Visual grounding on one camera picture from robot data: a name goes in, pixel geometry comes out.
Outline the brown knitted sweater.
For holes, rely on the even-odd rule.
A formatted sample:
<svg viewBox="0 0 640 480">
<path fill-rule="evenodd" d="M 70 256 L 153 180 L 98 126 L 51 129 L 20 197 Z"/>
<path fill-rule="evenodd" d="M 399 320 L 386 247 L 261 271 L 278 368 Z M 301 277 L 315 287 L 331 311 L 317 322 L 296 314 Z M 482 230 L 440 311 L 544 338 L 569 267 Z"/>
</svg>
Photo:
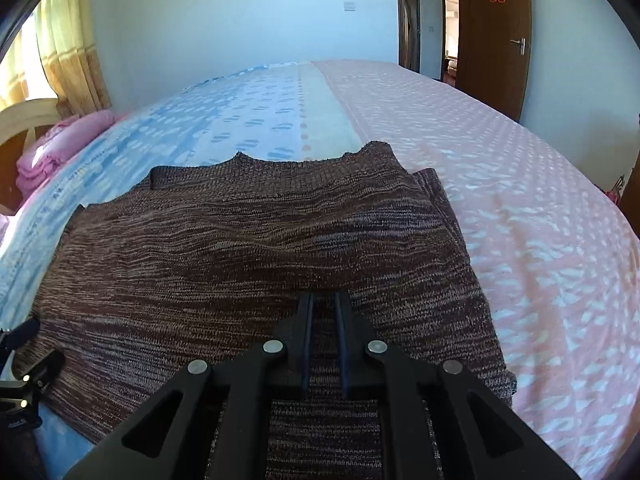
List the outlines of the brown knitted sweater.
<svg viewBox="0 0 640 480">
<path fill-rule="evenodd" d="M 457 359 L 503 401 L 516 389 L 436 172 L 408 172 L 389 145 L 323 162 L 239 154 L 210 167 L 156 167 L 116 200 L 70 217 L 34 302 L 26 370 L 52 349 L 65 364 L 48 394 L 98 442 L 194 359 L 218 363 L 314 307 L 308 396 L 274 404 L 270 479 L 376 479 L 380 426 L 345 400 L 330 295 L 413 359 Z"/>
</svg>

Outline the blue pink dotted bedsheet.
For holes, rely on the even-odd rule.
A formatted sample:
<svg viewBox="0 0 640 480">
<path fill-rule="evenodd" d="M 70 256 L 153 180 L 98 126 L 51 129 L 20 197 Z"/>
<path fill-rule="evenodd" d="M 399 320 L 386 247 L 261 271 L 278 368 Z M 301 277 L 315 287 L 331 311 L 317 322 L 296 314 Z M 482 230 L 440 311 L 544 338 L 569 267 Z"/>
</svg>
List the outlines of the blue pink dotted bedsheet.
<svg viewBox="0 0 640 480">
<path fill-rule="evenodd" d="M 1 221 L 1 324 L 22 322 L 67 219 L 160 165 L 341 156 L 372 140 L 432 168 L 518 380 L 515 411 L 585 479 L 639 430 L 639 241 L 564 156 L 463 92 L 389 63 L 262 65 L 131 113 Z"/>
</svg>

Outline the pink folded quilt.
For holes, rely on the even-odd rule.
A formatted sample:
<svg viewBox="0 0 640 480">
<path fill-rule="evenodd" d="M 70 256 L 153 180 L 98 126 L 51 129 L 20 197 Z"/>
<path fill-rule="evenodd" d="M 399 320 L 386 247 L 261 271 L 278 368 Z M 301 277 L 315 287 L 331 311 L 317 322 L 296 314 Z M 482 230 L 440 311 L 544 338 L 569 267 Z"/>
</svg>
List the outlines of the pink folded quilt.
<svg viewBox="0 0 640 480">
<path fill-rule="evenodd" d="M 63 119 L 49 129 L 17 159 L 16 185 L 23 200 L 117 121 L 111 110 L 98 110 Z"/>
</svg>

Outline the red plastic bag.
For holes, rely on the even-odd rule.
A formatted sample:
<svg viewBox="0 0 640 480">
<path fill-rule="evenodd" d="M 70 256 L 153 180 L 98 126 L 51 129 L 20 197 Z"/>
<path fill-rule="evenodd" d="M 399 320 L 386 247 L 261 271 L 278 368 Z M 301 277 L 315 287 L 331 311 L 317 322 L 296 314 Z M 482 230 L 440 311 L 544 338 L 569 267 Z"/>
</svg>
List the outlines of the red plastic bag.
<svg viewBox="0 0 640 480">
<path fill-rule="evenodd" d="M 605 192 L 605 196 L 615 205 L 618 205 L 622 200 L 625 184 L 626 184 L 625 176 L 620 176 L 616 180 L 612 188 L 610 188 Z"/>
</svg>

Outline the yellow floral curtain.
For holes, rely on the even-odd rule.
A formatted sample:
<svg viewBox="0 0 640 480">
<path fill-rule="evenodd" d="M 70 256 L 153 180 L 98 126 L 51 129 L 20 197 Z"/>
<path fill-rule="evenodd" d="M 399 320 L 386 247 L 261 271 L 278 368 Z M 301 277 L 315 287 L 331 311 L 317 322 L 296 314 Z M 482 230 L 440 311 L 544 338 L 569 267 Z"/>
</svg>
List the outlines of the yellow floral curtain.
<svg viewBox="0 0 640 480">
<path fill-rule="evenodd" d="M 57 99 L 64 117 L 112 106 L 91 0 L 40 0 L 2 58 L 1 107 L 35 99 Z"/>
</svg>

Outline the brown wooden door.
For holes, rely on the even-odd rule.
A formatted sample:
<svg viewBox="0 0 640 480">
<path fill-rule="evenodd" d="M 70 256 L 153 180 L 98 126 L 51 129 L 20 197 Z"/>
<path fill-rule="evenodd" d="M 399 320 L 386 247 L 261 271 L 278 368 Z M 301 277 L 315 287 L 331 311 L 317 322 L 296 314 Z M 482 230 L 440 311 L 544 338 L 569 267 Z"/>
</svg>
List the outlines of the brown wooden door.
<svg viewBox="0 0 640 480">
<path fill-rule="evenodd" d="M 526 39 L 521 56 L 511 39 Z M 532 42 L 532 0 L 459 0 L 457 88 L 521 119 Z"/>
</svg>

